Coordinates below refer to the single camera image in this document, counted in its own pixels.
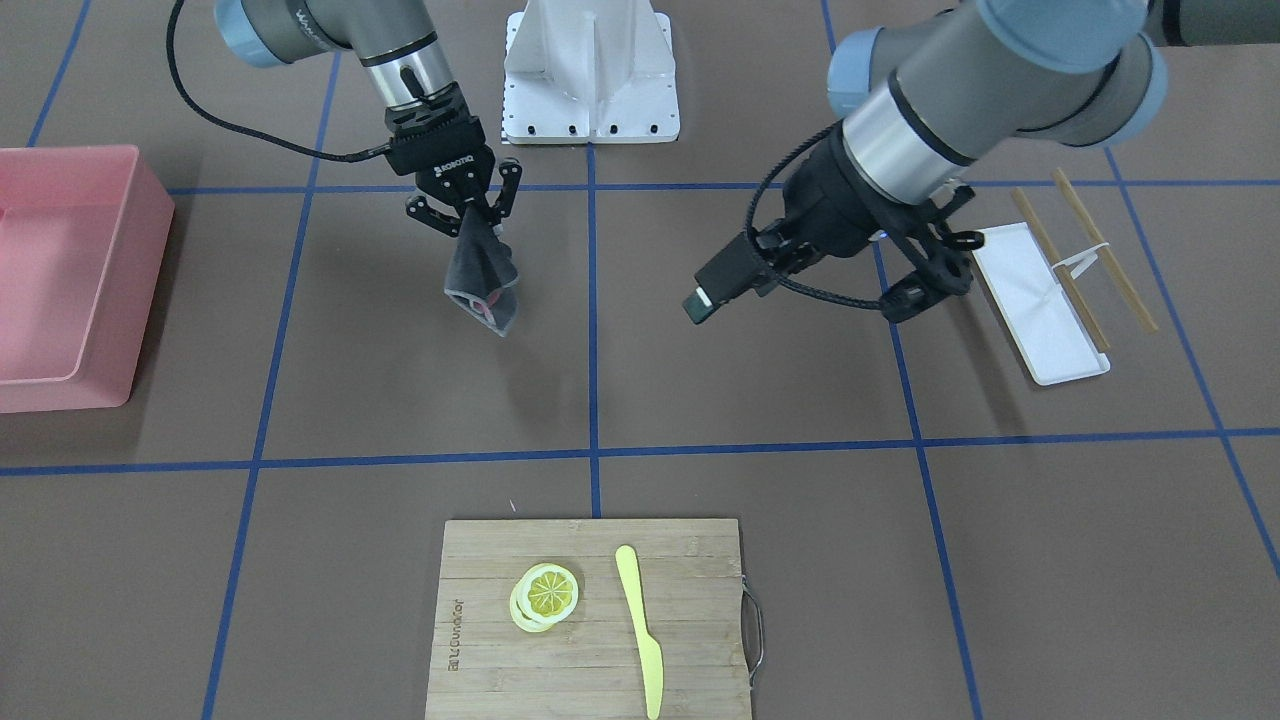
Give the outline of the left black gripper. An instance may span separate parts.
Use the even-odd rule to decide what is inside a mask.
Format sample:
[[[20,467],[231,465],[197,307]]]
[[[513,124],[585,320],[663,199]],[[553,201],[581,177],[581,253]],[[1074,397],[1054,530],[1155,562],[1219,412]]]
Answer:
[[[758,184],[755,200],[801,155],[782,186],[783,217],[756,231],[755,245],[739,232],[695,273],[698,288],[682,301],[694,325],[713,316],[721,301],[774,286],[824,256],[852,258],[883,233],[874,193],[852,164],[841,129],[813,135],[777,161]]]

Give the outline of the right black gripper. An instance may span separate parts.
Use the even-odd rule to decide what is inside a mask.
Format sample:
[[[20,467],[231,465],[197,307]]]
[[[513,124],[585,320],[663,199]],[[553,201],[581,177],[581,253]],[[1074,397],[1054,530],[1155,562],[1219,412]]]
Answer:
[[[404,108],[385,110],[390,132],[387,161],[397,176],[413,174],[428,186],[451,187],[444,193],[413,193],[404,202],[408,218],[449,236],[460,237],[463,201],[456,196],[481,196],[489,190],[495,155],[486,143],[483,123],[474,115],[458,85],[428,95]],[[499,160],[499,192],[490,205],[490,225],[511,217],[524,168],[516,158]]]

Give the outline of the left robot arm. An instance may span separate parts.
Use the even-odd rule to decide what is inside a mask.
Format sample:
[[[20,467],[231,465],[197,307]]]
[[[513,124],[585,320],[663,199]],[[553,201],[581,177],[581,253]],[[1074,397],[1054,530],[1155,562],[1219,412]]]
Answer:
[[[948,218],[963,174],[1007,138],[1105,149],[1140,133],[1169,86],[1162,47],[1277,42],[1275,1],[961,1],[847,36],[828,68],[836,120],[755,188],[741,231],[695,275],[692,323],[777,287],[911,319],[972,287],[984,237]],[[878,299],[795,275],[883,234],[911,270]]]

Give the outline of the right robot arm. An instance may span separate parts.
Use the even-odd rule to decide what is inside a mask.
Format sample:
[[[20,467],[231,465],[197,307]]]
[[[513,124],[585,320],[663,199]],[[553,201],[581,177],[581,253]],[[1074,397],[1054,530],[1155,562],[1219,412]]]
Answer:
[[[522,176],[513,158],[497,159],[445,58],[422,1],[218,1],[224,44],[257,68],[321,54],[351,53],[385,108],[388,141],[346,155],[271,137],[271,143],[326,161],[387,161],[419,191],[406,211],[443,234],[465,222],[498,229],[509,217]]]

